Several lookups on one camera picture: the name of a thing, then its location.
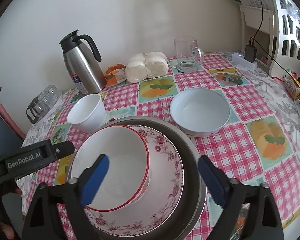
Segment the colourful candy tube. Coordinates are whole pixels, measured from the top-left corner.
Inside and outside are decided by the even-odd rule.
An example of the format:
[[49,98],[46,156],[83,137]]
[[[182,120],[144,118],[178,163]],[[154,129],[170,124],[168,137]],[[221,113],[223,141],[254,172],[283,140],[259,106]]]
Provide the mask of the colourful candy tube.
[[284,75],[282,82],[288,94],[293,100],[300,99],[300,87],[295,83],[292,77]]

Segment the small white bowl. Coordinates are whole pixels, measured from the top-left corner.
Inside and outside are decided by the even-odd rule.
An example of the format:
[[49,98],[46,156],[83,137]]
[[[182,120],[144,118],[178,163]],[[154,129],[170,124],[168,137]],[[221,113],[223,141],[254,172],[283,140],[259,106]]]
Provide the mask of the small white bowl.
[[66,120],[76,129],[92,134],[102,127],[106,117],[106,109],[100,94],[89,94],[72,107]]

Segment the strawberry bowl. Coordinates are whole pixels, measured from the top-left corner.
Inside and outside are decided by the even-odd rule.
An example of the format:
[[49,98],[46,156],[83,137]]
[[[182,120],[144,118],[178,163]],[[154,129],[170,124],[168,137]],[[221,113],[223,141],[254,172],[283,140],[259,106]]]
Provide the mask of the strawberry bowl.
[[109,170],[88,207],[111,212],[136,203],[146,192],[151,176],[145,139],[127,126],[99,129],[75,154],[71,176],[78,178],[101,154],[109,158]]

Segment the glass mug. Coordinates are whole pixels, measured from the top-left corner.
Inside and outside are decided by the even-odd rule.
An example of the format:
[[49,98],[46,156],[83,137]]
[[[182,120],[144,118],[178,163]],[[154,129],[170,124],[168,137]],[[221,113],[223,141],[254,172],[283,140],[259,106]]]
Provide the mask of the glass mug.
[[177,69],[182,73],[194,72],[204,62],[204,52],[199,48],[194,37],[177,37],[174,39],[177,55]]

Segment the black charger adapter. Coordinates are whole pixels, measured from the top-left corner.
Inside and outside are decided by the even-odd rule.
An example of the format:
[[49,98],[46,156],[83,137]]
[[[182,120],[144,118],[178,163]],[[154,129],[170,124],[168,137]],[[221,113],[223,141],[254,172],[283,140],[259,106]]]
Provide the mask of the black charger adapter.
[[256,59],[256,54],[257,54],[257,48],[254,45],[254,38],[251,37],[249,39],[249,43],[245,46],[245,54],[244,54],[244,59],[248,62],[253,63]]

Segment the steel thermos jug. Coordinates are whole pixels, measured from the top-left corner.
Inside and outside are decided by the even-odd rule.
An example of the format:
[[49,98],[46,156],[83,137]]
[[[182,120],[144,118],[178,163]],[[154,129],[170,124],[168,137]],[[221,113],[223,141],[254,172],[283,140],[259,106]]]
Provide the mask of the steel thermos jug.
[[99,66],[101,54],[89,35],[77,33],[78,30],[72,31],[59,43],[66,69],[83,95],[99,93],[107,84]]

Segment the white lattice shelf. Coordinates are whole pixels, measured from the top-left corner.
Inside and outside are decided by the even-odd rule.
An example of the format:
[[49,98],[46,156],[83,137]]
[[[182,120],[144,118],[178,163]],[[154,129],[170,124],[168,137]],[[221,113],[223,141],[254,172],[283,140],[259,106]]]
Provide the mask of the white lattice shelf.
[[292,0],[240,0],[242,46],[251,37],[258,66],[271,77],[300,75],[300,10]]

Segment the white buns bag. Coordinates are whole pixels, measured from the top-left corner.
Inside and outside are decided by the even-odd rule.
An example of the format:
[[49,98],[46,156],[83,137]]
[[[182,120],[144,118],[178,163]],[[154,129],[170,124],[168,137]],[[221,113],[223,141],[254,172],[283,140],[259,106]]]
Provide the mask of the white buns bag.
[[165,76],[168,70],[167,56],[160,51],[153,51],[131,57],[125,68],[125,76],[128,82],[139,83],[148,78]]

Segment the steel round tray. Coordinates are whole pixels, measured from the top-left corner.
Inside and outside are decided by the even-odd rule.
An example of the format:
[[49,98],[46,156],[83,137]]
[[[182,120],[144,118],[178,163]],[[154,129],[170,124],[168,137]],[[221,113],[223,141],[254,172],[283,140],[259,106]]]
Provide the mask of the steel round tray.
[[192,141],[178,128],[160,119],[145,116],[130,116],[113,121],[103,125],[100,129],[108,126],[121,125],[142,125],[147,126],[161,132],[168,137],[178,150],[184,168],[184,187],[181,199],[171,216],[164,224],[155,230],[136,237],[118,237],[112,236],[98,230],[93,226],[97,234],[102,239],[185,239],[197,223],[202,214],[206,187],[197,170],[197,161],[199,153]]

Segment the orange snack packet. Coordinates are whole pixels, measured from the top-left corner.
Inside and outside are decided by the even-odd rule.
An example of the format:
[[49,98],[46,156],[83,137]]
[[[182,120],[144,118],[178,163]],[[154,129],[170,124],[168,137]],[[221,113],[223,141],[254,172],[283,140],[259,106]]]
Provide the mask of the orange snack packet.
[[123,64],[109,67],[104,75],[107,81],[106,87],[113,87],[126,81],[125,68]]

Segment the light blue bowl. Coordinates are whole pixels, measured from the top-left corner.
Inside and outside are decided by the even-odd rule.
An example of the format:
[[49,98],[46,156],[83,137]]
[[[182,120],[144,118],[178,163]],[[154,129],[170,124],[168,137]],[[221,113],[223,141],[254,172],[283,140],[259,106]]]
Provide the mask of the light blue bowl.
[[219,132],[229,121],[231,109],[221,94],[207,88],[189,88],[176,95],[170,115],[184,133],[205,138]]

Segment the white power strip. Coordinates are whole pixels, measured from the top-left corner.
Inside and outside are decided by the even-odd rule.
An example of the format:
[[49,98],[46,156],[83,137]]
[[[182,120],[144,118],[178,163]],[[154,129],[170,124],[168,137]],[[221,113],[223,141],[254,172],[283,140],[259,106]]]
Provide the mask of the white power strip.
[[244,55],[240,53],[234,53],[231,57],[232,62],[246,68],[248,70],[254,71],[257,68],[257,62],[249,62],[244,58]]

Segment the glass cups rack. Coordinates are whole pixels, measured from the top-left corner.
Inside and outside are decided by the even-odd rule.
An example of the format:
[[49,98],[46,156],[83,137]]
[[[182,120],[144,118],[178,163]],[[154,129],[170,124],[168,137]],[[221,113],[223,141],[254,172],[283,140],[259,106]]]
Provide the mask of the glass cups rack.
[[59,102],[62,92],[54,85],[47,86],[35,97],[26,109],[26,116],[32,124],[36,124]]

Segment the floral round plate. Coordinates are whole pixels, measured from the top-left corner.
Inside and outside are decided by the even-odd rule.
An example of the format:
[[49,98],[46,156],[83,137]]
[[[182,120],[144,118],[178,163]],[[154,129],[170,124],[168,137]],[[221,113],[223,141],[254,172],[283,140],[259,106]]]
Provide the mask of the floral round plate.
[[112,212],[85,210],[98,230],[112,236],[136,237],[160,227],[177,207],[184,187],[184,168],[173,143],[156,129],[130,125],[145,140],[150,153],[151,179],[142,198]]

